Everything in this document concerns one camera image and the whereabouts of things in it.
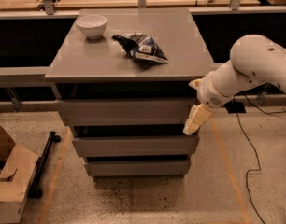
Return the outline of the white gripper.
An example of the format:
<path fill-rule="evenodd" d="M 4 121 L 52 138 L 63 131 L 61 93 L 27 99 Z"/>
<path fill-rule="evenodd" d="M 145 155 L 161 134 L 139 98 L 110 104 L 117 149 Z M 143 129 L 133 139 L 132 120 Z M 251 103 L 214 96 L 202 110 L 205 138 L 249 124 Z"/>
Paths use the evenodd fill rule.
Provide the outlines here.
<path fill-rule="evenodd" d="M 218 108 L 228 103 L 232 97 L 221 95 L 213 85 L 212 72 L 202 79 L 192 80 L 189 86 L 197 90 L 197 99 L 200 105 L 193 105 L 187 118 L 183 133 L 185 135 L 194 134 L 211 116 L 211 108 Z"/>

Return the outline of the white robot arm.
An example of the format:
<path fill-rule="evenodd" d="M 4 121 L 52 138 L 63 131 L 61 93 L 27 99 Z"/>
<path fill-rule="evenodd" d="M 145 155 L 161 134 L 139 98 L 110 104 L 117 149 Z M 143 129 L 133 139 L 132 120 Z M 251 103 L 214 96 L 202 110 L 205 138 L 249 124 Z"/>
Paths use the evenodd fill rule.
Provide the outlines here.
<path fill-rule="evenodd" d="M 265 83 L 286 93 L 286 48 L 262 35 L 245 35 L 231 47 L 228 62 L 189 83 L 200 104 L 191 108 L 183 132 L 194 134 L 209 119 L 212 108 Z"/>

